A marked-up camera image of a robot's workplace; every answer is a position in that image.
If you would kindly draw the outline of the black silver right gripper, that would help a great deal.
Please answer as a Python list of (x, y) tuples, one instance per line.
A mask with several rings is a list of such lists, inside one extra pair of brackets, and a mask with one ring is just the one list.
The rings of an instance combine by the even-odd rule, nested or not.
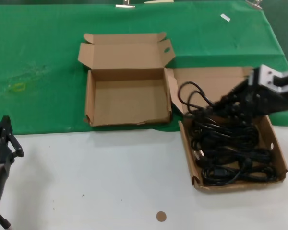
[(288, 111), (288, 71), (267, 65), (254, 68), (248, 81), (242, 81), (212, 106), (216, 115), (225, 116), (248, 116), (249, 109), (252, 116)]

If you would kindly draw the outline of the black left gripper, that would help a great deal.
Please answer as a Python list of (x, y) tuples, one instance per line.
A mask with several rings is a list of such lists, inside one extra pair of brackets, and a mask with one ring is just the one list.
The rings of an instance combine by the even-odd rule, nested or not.
[[(13, 134), (11, 119), (9, 116), (3, 116), (0, 123), (0, 130), (0, 166), (10, 168), (13, 162), (12, 155), (13, 157), (23, 157), (24, 151)], [(15, 149), (13, 153), (9, 148), (9, 143), (11, 143)]]

